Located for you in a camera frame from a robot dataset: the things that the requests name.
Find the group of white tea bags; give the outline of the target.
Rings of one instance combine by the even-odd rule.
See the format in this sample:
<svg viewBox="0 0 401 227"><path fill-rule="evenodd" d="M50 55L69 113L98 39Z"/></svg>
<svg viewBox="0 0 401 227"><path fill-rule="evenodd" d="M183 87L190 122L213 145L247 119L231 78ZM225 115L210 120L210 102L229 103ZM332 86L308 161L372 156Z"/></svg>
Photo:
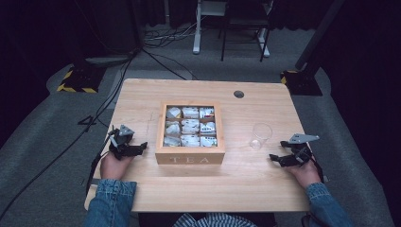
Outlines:
<svg viewBox="0 0 401 227"><path fill-rule="evenodd" d="M168 106L164 147L216 147L217 123L213 106Z"/></svg>

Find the yellow-black striped stand base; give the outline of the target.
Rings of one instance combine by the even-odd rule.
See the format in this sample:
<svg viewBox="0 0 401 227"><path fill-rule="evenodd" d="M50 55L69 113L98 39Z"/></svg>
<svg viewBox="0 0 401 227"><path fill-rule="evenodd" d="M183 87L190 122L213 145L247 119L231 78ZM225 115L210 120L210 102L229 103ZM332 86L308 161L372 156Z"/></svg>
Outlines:
<svg viewBox="0 0 401 227"><path fill-rule="evenodd" d="M280 81L293 96L322 96L323 93L314 77L302 71L286 70L280 73Z"/></svg>
<svg viewBox="0 0 401 227"><path fill-rule="evenodd" d="M106 69L102 67L88 66L78 68L72 66L65 74L57 91L89 94L97 93L105 72Z"/></svg>

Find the black metal chair frame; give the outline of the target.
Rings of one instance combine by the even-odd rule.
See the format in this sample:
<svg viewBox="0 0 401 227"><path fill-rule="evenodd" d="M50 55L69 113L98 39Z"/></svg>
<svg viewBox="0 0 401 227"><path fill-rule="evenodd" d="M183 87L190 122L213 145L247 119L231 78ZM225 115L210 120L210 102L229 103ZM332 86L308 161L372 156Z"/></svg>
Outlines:
<svg viewBox="0 0 401 227"><path fill-rule="evenodd" d="M270 55L267 42L270 36L270 14L273 10L272 0L227 0L225 3L222 26L219 36L222 36L220 60L225 57L227 44L244 44L245 41L229 41L229 29L254 30L254 38L261 50L260 61Z"/></svg>

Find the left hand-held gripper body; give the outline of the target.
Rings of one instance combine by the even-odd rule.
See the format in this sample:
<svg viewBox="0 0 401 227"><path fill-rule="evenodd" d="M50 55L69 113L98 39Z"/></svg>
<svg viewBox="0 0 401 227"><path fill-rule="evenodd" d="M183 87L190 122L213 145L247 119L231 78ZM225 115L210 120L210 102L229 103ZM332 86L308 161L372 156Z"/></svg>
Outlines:
<svg viewBox="0 0 401 227"><path fill-rule="evenodd" d="M134 135L134 131L126 127L125 125L121 125L119 129L112 129L109 132L110 135L110 145L109 151L118 159L122 158L122 155L125 153L124 148L126 145L130 144L130 141Z"/></svg>

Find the wooden tea box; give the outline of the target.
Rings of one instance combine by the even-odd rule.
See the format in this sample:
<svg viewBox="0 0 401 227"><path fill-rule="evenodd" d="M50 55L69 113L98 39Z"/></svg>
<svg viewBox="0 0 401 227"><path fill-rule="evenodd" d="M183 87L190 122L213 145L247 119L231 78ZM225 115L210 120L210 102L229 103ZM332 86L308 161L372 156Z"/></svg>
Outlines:
<svg viewBox="0 0 401 227"><path fill-rule="evenodd" d="M164 125L168 106L213 106L217 123L218 145L216 147L164 147ZM165 101L161 106L155 156L159 165L221 165L225 155L225 140L221 110L216 101Z"/></svg>

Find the person's striped shirt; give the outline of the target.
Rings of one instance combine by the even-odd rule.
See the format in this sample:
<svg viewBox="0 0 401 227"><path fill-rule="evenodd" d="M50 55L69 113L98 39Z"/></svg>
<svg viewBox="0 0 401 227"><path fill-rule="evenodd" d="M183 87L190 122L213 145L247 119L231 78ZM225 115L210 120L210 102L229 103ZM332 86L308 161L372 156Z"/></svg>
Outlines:
<svg viewBox="0 0 401 227"><path fill-rule="evenodd" d="M225 213L207 213L200 219L184 213L172 227L257 227L257 225L243 217Z"/></svg>

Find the black slanted stand pole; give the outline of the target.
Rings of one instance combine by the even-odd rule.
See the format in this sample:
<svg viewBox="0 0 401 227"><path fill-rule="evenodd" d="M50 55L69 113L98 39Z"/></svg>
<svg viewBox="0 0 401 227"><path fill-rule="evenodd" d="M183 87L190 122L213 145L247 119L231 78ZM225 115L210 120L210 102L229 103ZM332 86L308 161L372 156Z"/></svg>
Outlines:
<svg viewBox="0 0 401 227"><path fill-rule="evenodd" d="M312 53L317 49L319 41L323 38L325 31L329 28L330 24L333 22L341 6L345 0L334 0L328 11L325 13L323 19L321 20L317 30L310 39L309 43L305 47L302 55L297 60L295 68L298 70L303 70L307 67L308 61L310 60Z"/></svg>

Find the person's left hand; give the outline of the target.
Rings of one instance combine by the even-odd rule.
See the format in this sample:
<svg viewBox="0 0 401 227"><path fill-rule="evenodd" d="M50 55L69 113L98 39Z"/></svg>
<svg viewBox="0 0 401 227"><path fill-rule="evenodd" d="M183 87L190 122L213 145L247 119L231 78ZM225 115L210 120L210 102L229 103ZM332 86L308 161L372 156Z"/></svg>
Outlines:
<svg viewBox="0 0 401 227"><path fill-rule="evenodd" d="M133 157L122 157L118 160L112 153L108 153L100 165L100 176L102 179L121 180L133 161Z"/></svg>

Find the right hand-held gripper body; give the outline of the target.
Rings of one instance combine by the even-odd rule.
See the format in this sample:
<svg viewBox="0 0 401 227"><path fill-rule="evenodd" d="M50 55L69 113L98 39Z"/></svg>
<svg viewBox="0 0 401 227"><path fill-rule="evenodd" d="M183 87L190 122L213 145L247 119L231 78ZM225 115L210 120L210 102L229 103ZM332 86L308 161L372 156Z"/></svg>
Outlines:
<svg viewBox="0 0 401 227"><path fill-rule="evenodd" d="M295 156L295 160L303 165L307 163L312 156L312 152L308 146L309 142L319 140L319 135L308 135L295 133L289 140L290 148Z"/></svg>

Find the person's right hand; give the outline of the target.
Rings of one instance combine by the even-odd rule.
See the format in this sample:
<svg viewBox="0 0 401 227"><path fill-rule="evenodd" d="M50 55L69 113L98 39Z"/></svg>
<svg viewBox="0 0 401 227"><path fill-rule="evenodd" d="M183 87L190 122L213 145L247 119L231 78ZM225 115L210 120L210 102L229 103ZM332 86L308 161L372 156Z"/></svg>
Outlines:
<svg viewBox="0 0 401 227"><path fill-rule="evenodd" d="M302 166L287 166L286 171L292 174L304 189L307 189L314 183L320 183L322 181L318 169L312 161Z"/></svg>

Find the clear glass cup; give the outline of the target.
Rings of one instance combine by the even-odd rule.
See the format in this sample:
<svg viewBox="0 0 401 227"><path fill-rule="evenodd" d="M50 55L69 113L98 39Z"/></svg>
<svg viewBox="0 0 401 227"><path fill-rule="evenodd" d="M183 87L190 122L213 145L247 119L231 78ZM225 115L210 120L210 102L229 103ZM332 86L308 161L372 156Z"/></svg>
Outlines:
<svg viewBox="0 0 401 227"><path fill-rule="evenodd" d="M272 128L269 124L257 122L253 125L252 137L249 145L253 149L261 149L272 137Z"/></svg>

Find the white desk frame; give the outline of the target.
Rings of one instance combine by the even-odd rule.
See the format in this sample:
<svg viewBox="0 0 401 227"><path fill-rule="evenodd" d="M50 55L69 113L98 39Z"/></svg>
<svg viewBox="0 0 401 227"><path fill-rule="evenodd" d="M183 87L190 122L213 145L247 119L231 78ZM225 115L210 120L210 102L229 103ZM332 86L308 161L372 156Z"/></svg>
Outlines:
<svg viewBox="0 0 401 227"><path fill-rule="evenodd" d="M204 16L217 16L222 17L224 15L224 2L217 2L213 0L197 0L196 14L196 30L194 35L194 43L192 52L199 54L201 52L201 20ZM268 31L265 28L261 28L256 33L256 40L259 43L259 47L262 50L263 57L267 58L270 52L267 48L263 48L263 44L268 39Z"/></svg>

